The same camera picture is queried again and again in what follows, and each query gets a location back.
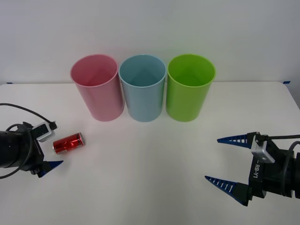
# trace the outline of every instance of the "light blue cup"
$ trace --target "light blue cup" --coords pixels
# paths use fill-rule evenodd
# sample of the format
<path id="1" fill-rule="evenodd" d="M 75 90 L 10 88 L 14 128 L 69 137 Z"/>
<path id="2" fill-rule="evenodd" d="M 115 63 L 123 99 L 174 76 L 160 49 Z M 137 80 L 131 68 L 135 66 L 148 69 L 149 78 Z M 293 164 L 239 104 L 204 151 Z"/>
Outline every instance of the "light blue cup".
<path id="1" fill-rule="evenodd" d="M 166 66 L 152 55 L 136 55 L 119 68 L 129 115 L 137 121 L 155 120 L 163 108 Z"/>

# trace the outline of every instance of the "black cable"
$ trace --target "black cable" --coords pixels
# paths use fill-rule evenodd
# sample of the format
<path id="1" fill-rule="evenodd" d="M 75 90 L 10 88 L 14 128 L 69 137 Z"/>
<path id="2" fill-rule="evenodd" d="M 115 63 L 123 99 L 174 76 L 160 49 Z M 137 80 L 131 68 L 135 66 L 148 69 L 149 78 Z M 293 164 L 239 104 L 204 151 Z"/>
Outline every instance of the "black cable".
<path id="1" fill-rule="evenodd" d="M 14 124 L 14 125 L 11 125 L 9 128 L 7 128 L 6 131 L 9 131 L 11 128 L 14 128 L 14 127 L 22 127 L 26 131 L 26 133 L 28 134 L 28 137 L 29 137 L 29 150 L 28 150 L 28 154 L 27 154 L 26 158 L 24 159 L 23 163 L 18 168 L 16 168 L 14 171 L 12 171 L 9 174 L 6 174 L 4 176 L 0 176 L 0 179 L 7 178 L 7 177 L 15 174 L 16 172 L 18 172 L 27 163 L 27 161 L 30 158 L 30 155 L 32 153 L 33 139 L 32 139 L 30 130 L 25 125 L 23 125 L 23 124 Z"/>
<path id="2" fill-rule="evenodd" d="M 45 120 L 47 123 L 52 123 L 50 120 L 46 119 L 44 116 L 42 116 L 42 115 L 40 115 L 40 114 L 36 113 L 35 111 L 30 110 L 30 109 L 26 109 L 22 106 L 10 104 L 10 103 L 0 103 L 0 105 L 7 105 L 7 106 L 11 106 L 11 107 L 15 107 L 15 108 L 18 108 L 18 109 L 28 111 L 29 113 L 32 113 L 32 114 L 38 116 L 39 118 Z"/>
<path id="3" fill-rule="evenodd" d="M 290 146 L 290 148 L 289 148 L 289 150 L 287 151 L 287 154 L 286 154 L 285 163 L 283 165 L 283 172 L 282 172 L 282 177 L 281 177 L 281 188 L 280 188 L 281 189 L 281 194 L 283 196 L 286 196 L 286 194 L 285 194 L 285 177 L 286 177 L 287 166 L 289 164 L 291 156 L 294 153 L 293 150 L 294 150 L 294 148 L 296 147 L 297 144 L 300 144 L 300 141 L 296 141 Z"/>
<path id="4" fill-rule="evenodd" d="M 10 103 L 0 103 L 0 105 L 11 106 L 11 107 L 15 107 L 15 108 L 18 108 L 18 109 L 22 109 L 22 110 L 24 110 L 24 111 L 27 111 L 27 112 L 29 112 L 29 113 L 32 113 L 33 115 L 36 115 L 36 116 L 38 116 L 39 118 L 45 120 L 47 123 L 49 123 L 49 126 L 50 126 L 51 130 L 55 130 L 55 129 L 57 128 L 57 125 L 56 125 L 55 122 L 51 122 L 50 120 L 46 119 L 44 116 L 38 114 L 38 113 L 35 112 L 35 111 L 32 111 L 32 110 L 30 110 L 30 109 L 26 109 L 26 108 L 24 108 L 24 107 L 22 107 L 22 106 L 19 106 L 19 105 L 10 104 Z"/>
<path id="5" fill-rule="evenodd" d="M 275 140 L 275 139 L 295 139 L 295 138 L 300 138 L 300 135 L 269 136 L 268 140 Z"/>

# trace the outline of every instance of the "cup rim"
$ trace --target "cup rim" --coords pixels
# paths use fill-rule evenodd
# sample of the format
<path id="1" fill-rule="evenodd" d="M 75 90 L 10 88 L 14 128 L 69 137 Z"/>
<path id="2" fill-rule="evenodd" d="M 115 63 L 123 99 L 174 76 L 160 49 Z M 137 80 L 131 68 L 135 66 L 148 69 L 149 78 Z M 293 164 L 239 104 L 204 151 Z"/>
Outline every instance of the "cup rim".
<path id="1" fill-rule="evenodd" d="M 95 86 L 85 86 L 85 85 L 82 85 L 82 84 L 79 84 L 77 83 L 76 81 L 74 81 L 73 77 L 72 77 L 72 70 L 74 68 L 74 66 L 81 60 L 87 58 L 87 57 L 90 57 L 90 56 L 95 56 L 95 55 L 100 55 L 100 56 L 106 56 L 110 59 L 112 59 L 114 61 L 114 63 L 117 65 L 117 69 L 116 69 L 116 73 L 112 76 L 111 79 L 109 79 L 108 81 L 106 81 L 105 83 L 102 83 L 102 84 L 99 84 L 99 85 L 95 85 Z M 71 80 L 76 84 L 76 85 L 79 85 L 81 87 L 84 87 L 84 88 L 97 88 L 97 87 L 100 87 L 100 86 L 103 86 L 107 83 L 109 83 L 112 79 L 114 79 L 116 77 L 116 75 L 118 74 L 118 71 L 119 71 L 119 66 L 118 66 L 118 63 L 117 61 L 110 55 L 106 55 L 106 54 L 91 54 L 91 55 L 87 55 L 87 56 L 84 56 L 82 57 L 81 59 L 77 60 L 76 63 L 74 63 L 74 65 L 71 67 L 71 70 L 70 70 L 70 77 L 71 77 Z"/>
<path id="2" fill-rule="evenodd" d="M 158 59 L 159 61 L 161 61 L 161 62 L 163 63 L 163 65 L 164 65 L 164 67 L 165 67 L 165 74 L 164 74 L 163 78 L 161 78 L 158 82 L 156 82 L 156 83 L 154 83 L 154 84 L 152 84 L 152 85 L 149 85 L 149 86 L 142 86 L 142 87 L 141 87 L 141 86 L 135 86 L 135 85 L 129 84 L 128 82 L 126 82 L 125 80 L 123 80 L 123 78 L 122 78 L 121 75 L 120 75 L 120 69 L 121 69 L 121 67 L 122 67 L 122 65 L 123 65 L 123 63 L 124 63 L 125 61 L 127 61 L 128 59 L 131 59 L 131 58 L 133 58 L 133 57 L 141 56 L 141 55 L 147 55 L 147 56 L 154 57 L 154 58 Z M 165 66 L 165 63 L 164 63 L 159 57 L 157 57 L 157 56 L 155 56 L 155 55 L 150 55 L 150 54 L 138 54 L 138 55 L 133 55 L 133 56 L 131 56 L 131 57 L 125 59 L 125 60 L 121 63 L 121 65 L 120 65 L 120 67 L 119 67 L 119 70 L 118 70 L 118 73 L 119 73 L 119 78 L 120 78 L 126 85 L 128 85 L 128 86 L 131 86 L 131 87 L 134 87 L 134 88 L 150 88 L 150 87 L 153 87 L 154 85 L 160 83 L 162 80 L 165 79 L 165 76 L 166 76 L 166 74 L 167 74 L 167 67 Z"/>
<path id="3" fill-rule="evenodd" d="M 213 67 L 213 69 L 214 69 L 214 76 L 213 76 L 213 78 L 211 79 L 211 81 L 209 81 L 209 82 L 206 83 L 206 84 L 200 85 L 200 86 L 188 86 L 188 85 L 185 85 L 185 84 L 182 84 L 182 83 L 179 83 L 178 81 L 176 81 L 176 80 L 170 75 L 170 73 L 169 73 L 169 66 L 170 66 L 170 63 L 171 63 L 175 58 L 178 58 L 178 57 L 184 56 L 184 55 L 194 55 L 194 56 L 197 56 L 197 57 L 200 57 L 200 58 L 202 58 L 202 59 L 207 60 L 207 61 L 212 65 L 212 67 Z M 168 77 L 170 77 L 175 83 L 177 83 L 177 84 L 179 84 L 179 85 L 181 85 L 181 86 L 183 86 L 183 87 L 187 87 L 187 88 L 200 88 L 200 87 L 205 87 L 205 86 L 211 84 L 211 83 L 213 82 L 213 80 L 215 79 L 215 77 L 216 77 L 216 67 L 215 67 L 215 65 L 214 65 L 209 59 L 207 59 L 207 58 L 205 58 L 205 57 L 203 57 L 203 56 L 201 56 L 201 55 L 198 55 L 198 54 L 191 54 L 191 53 L 181 54 L 181 55 L 177 55 L 176 57 L 174 57 L 173 59 L 171 59 L 171 61 L 169 62 L 169 64 L 168 64 Z"/>

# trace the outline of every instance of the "plastic cup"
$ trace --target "plastic cup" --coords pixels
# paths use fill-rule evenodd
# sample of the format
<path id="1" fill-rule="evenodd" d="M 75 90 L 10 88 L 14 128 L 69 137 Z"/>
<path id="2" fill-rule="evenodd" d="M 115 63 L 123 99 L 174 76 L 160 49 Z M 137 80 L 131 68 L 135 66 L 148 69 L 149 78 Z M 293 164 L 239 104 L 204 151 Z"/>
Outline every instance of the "plastic cup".
<path id="1" fill-rule="evenodd" d="M 215 75 L 214 65 L 200 55 L 184 54 L 172 59 L 168 65 L 168 114 L 182 122 L 196 119 Z"/>
<path id="2" fill-rule="evenodd" d="M 151 55 L 136 55 L 119 68 L 129 115 L 137 121 L 156 119 L 163 108 L 166 66 Z"/>
<path id="3" fill-rule="evenodd" d="M 89 55 L 71 68 L 77 86 L 91 115 L 99 121 L 111 121 L 124 110 L 118 77 L 118 64 L 108 55 Z"/>

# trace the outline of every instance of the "metal bracket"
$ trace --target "metal bracket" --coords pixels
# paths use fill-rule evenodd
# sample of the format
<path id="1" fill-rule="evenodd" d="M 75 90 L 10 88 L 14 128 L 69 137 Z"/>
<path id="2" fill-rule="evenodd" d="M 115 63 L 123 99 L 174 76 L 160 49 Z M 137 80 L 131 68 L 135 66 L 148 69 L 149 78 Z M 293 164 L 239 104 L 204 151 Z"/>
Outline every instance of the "metal bracket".
<path id="1" fill-rule="evenodd" d="M 262 146 L 256 143 L 256 136 L 253 137 L 251 153 L 262 163 L 275 163 L 275 159 L 267 152 L 267 141 L 264 141 Z"/>
<path id="2" fill-rule="evenodd" d="M 32 130 L 37 134 L 35 137 L 39 142 L 45 142 L 50 137 L 55 135 L 55 132 L 51 130 L 49 123 L 43 122 L 36 125 Z"/>

